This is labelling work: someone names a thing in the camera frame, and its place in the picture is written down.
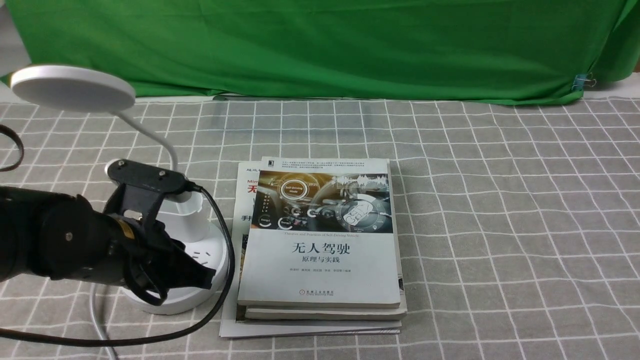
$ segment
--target lamp base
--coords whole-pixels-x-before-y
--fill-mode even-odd
[[[160,306],[147,304],[130,290],[123,289],[131,303],[147,313],[174,315],[189,311],[212,297],[227,278],[228,249],[222,232],[208,221],[208,211],[202,209],[202,196],[199,193],[194,193],[188,203],[177,208],[174,202],[166,200],[157,219],[165,223],[166,231],[172,238],[185,244],[184,251],[187,254],[203,266],[216,270],[211,289],[171,289]]]

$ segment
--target white book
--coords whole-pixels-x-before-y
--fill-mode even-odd
[[[394,191],[392,183],[389,183],[391,207],[394,206]],[[396,214],[392,218],[396,223]],[[245,317],[254,320],[400,320],[406,316],[406,296],[404,295],[404,283],[402,275],[402,262],[400,260],[400,246],[397,237],[397,228],[394,228],[396,240],[396,266],[398,273],[398,289],[400,292],[400,307],[397,309],[359,309],[339,307],[247,307]]]
[[[232,226],[232,241],[236,250],[236,276],[222,307],[221,338],[251,338],[258,336],[299,336],[304,334],[398,334],[400,321],[254,321],[244,316],[244,307],[237,306],[239,278],[244,259],[243,238],[248,236],[255,201],[254,185],[258,181],[259,161],[238,164],[236,205]]]
[[[263,158],[241,306],[400,306],[388,160]]]

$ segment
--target white cable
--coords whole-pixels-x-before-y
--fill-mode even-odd
[[[119,111],[111,113],[114,116],[117,116],[122,119],[122,121],[126,122],[128,125],[133,127],[135,130],[138,130],[141,134],[149,137],[151,140],[159,143],[164,147],[164,149],[169,153],[169,161],[171,163],[171,170],[178,171],[178,154],[175,152],[175,148],[166,141],[165,138],[158,136],[155,132],[149,131],[145,129],[142,124],[135,121],[133,118],[128,116],[127,114]],[[101,340],[107,340],[107,334],[104,332],[104,329],[98,323],[98,316],[96,314],[95,309],[95,292],[96,285],[91,284],[91,289],[89,290],[89,312],[91,313],[91,323],[93,323],[93,327],[95,328],[95,332],[98,334],[98,337]],[[118,360],[118,356],[112,347],[105,347],[107,353],[109,354],[110,360]]]
[[[123,113],[121,111],[115,112],[115,113],[111,113],[111,114],[121,118],[124,122],[129,124],[135,130],[138,130],[142,135],[145,135],[148,138],[150,138],[151,140],[153,140],[153,141],[159,143],[160,145],[162,145],[162,147],[164,147],[164,149],[169,153],[169,161],[171,163],[171,170],[178,171],[178,154],[175,152],[175,148],[173,147],[173,145],[168,143],[165,138],[158,136],[153,131],[149,131],[149,130],[145,129],[142,126],[142,124],[140,124],[139,122],[135,121],[130,116],[128,116],[127,114],[125,114],[125,113]]]
[[[89,291],[89,312],[91,313],[91,323],[93,323],[93,328],[95,332],[98,334],[100,340],[108,340],[107,334],[104,332],[104,329],[98,323],[98,316],[95,310],[95,292],[97,286],[96,284],[91,284],[91,290]],[[107,354],[109,354],[110,360],[118,360],[118,356],[112,347],[105,347],[104,350],[107,350]]]

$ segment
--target lamp head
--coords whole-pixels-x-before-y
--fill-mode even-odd
[[[26,67],[13,74],[10,86],[22,100],[57,110],[113,113],[136,102],[136,92],[128,82],[81,67]]]

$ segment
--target gray checkered tablecloth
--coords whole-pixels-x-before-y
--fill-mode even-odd
[[[262,156],[390,158],[409,315],[400,335],[221,340],[219,317],[130,359],[527,359],[640,357],[640,101],[513,108],[461,102],[231,101],[137,104],[181,169],[233,214],[237,162]],[[81,193],[96,209],[113,158],[167,165],[154,142],[104,114],[0,104],[24,165],[0,183]],[[15,151],[0,140],[0,161]],[[112,338],[175,331],[177,316],[99,297]],[[22,275],[0,284],[0,326],[95,338],[88,285]],[[97,359],[103,350],[0,340],[3,359]]]

